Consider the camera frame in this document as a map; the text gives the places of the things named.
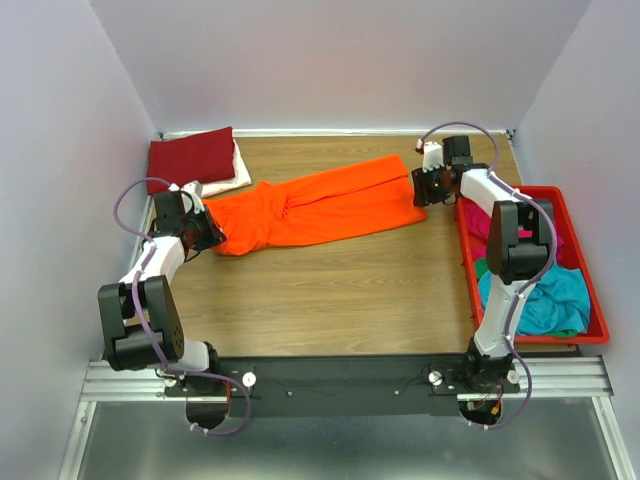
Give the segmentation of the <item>orange t-shirt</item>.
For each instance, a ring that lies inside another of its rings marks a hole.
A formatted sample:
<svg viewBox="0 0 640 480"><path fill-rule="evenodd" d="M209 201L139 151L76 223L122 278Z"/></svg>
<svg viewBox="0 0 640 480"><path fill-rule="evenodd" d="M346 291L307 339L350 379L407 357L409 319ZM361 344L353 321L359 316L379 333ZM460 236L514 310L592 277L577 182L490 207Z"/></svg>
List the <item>orange t-shirt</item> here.
<svg viewBox="0 0 640 480"><path fill-rule="evenodd" d="M409 172L397 155L277 184L262 181L204 204L226 236L214 250L228 256L323 244L427 219L413 205Z"/></svg>

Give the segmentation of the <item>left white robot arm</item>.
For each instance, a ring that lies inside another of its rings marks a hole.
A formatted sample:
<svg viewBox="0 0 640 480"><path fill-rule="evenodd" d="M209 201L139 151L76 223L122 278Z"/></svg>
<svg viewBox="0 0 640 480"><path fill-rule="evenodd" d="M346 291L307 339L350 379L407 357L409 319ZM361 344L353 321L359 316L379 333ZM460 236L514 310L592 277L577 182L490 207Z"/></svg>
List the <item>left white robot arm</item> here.
<svg viewBox="0 0 640 480"><path fill-rule="evenodd" d="M181 266L226 236L194 189L172 186L152 200L156 218L150 230L125 224L119 206L113 209L118 226L139 237L141 250L118 282L98 291L104 356L115 371L153 369L209 395L230 381L221 375L215 348L184 333L171 282Z"/></svg>

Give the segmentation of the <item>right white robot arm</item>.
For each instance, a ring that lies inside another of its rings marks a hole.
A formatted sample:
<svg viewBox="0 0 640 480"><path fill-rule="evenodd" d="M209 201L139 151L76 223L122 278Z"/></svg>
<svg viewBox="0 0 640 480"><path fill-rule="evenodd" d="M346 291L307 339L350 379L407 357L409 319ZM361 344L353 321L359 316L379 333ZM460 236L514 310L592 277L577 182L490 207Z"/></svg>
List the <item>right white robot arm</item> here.
<svg viewBox="0 0 640 480"><path fill-rule="evenodd" d="M464 197L490 217L486 261L488 303L454 379L480 392L508 378L515 334L529 295L556 260L553 207L502 181L494 168L476 164L466 136L442 142L423 137L416 151L422 166L411 172L417 207Z"/></svg>

